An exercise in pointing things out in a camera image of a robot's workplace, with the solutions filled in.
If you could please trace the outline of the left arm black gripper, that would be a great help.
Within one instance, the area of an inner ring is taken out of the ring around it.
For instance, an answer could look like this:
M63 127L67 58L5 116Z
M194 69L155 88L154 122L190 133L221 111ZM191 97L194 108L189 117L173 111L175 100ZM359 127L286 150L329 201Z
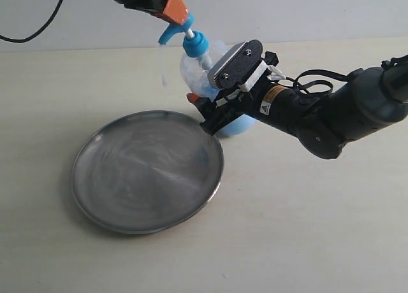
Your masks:
M169 23L183 25L189 10L183 0L114 0L133 10L158 10L154 16Z

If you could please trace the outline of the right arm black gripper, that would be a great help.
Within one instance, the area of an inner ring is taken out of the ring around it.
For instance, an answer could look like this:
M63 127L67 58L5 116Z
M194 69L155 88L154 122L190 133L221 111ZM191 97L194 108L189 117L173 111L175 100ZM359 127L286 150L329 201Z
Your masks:
M296 137L310 153L321 159L336 159L345 140L329 128L318 115L322 98L307 99L293 89L267 82L248 93L241 93L229 103L217 106L208 97L194 93L187 100L204 121L201 128L209 135L242 134L249 129L249 117Z

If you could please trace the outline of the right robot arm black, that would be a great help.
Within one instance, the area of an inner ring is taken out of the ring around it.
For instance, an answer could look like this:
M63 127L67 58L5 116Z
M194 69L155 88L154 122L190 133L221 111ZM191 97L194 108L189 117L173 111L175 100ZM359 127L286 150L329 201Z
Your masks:
M322 79L302 84L298 78L282 85L269 63L249 92L234 86L222 89L215 100L189 93L187 100L204 118L201 128L214 135L242 115L296 137L313 155L336 159L344 146L407 118L407 56L382 61L379 67L342 75L310 69L303 76Z

